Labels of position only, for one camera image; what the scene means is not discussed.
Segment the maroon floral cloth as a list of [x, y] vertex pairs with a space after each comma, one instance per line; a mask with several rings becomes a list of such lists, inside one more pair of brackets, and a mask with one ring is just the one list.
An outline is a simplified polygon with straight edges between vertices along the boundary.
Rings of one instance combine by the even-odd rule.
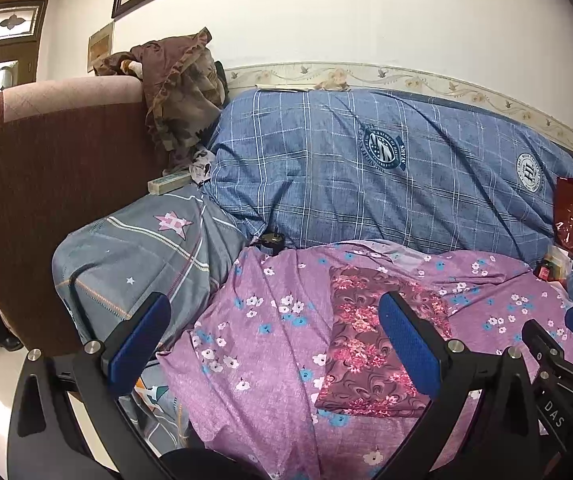
[[419, 318], [451, 336], [447, 304], [437, 292], [391, 271], [334, 266], [333, 327], [319, 410], [352, 416], [418, 417], [429, 403], [413, 385], [379, 321], [380, 298], [397, 292]]

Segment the small red bottle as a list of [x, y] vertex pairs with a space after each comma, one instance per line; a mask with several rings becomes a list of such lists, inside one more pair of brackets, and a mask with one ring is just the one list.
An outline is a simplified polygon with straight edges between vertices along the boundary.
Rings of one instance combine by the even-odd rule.
[[534, 275], [541, 281], [554, 281], [556, 279], [556, 266], [547, 259], [541, 259], [541, 261], [537, 263]]

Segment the grey star pillow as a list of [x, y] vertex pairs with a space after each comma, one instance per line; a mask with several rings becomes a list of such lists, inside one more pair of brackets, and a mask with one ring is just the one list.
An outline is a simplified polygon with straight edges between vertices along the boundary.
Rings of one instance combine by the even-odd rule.
[[55, 249], [55, 290], [81, 342], [104, 341], [153, 292], [172, 314], [173, 342], [224, 283], [247, 239], [236, 223], [189, 184], [147, 195], [66, 236]]

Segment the purple floral bed sheet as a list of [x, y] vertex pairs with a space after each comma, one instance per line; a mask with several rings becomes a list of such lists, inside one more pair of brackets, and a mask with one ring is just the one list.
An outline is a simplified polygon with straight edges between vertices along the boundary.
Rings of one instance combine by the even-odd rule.
[[370, 479], [418, 417], [341, 415], [316, 408], [333, 327], [330, 270], [391, 271], [437, 292], [451, 336], [477, 352], [521, 347], [535, 320], [573, 363], [571, 300], [517, 259], [456, 250], [424, 255], [387, 242], [247, 248], [192, 330], [162, 354], [170, 390], [206, 448], [271, 479]]

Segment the small cream box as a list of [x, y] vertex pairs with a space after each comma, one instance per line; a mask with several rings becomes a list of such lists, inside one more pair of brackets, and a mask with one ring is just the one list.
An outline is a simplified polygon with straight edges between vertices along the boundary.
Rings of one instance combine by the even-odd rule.
[[192, 181], [189, 171], [176, 172], [175, 174], [165, 174], [148, 182], [148, 191], [151, 195], [164, 195], [182, 188]]

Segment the small black jar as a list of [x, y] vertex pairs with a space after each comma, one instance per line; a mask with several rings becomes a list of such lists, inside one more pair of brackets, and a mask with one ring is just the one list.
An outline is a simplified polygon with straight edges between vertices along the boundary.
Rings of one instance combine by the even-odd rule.
[[278, 232], [266, 232], [258, 238], [257, 246], [262, 252], [274, 257], [285, 248], [285, 237]]

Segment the brown bed headboard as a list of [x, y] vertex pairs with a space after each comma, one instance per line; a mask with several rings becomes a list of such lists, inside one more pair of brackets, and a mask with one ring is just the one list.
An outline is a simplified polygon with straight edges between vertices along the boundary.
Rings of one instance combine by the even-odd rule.
[[52, 255], [68, 233], [137, 200], [162, 172], [145, 114], [131, 76], [0, 92], [0, 311], [27, 349], [79, 348]]

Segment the blue plaid quilt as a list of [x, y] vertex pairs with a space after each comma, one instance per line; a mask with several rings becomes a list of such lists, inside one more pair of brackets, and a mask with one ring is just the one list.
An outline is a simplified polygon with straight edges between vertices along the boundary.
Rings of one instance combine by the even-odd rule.
[[248, 237], [391, 240], [532, 263], [573, 157], [514, 120], [411, 93], [251, 90], [222, 111], [206, 194]]

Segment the brown camouflage frilled cloth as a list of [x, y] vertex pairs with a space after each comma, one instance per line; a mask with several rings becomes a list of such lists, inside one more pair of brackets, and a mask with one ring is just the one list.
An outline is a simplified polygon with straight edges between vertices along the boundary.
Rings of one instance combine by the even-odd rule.
[[148, 41], [109, 55], [98, 76], [133, 76], [142, 83], [145, 127], [169, 171], [186, 169], [227, 101], [226, 76], [204, 27], [195, 34]]

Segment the small wall plaque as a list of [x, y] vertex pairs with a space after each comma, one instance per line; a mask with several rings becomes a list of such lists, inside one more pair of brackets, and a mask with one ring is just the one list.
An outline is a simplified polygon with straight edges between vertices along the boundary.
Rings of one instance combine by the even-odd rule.
[[108, 23], [89, 37], [87, 48], [87, 72], [93, 72], [96, 66], [112, 52], [114, 23]]

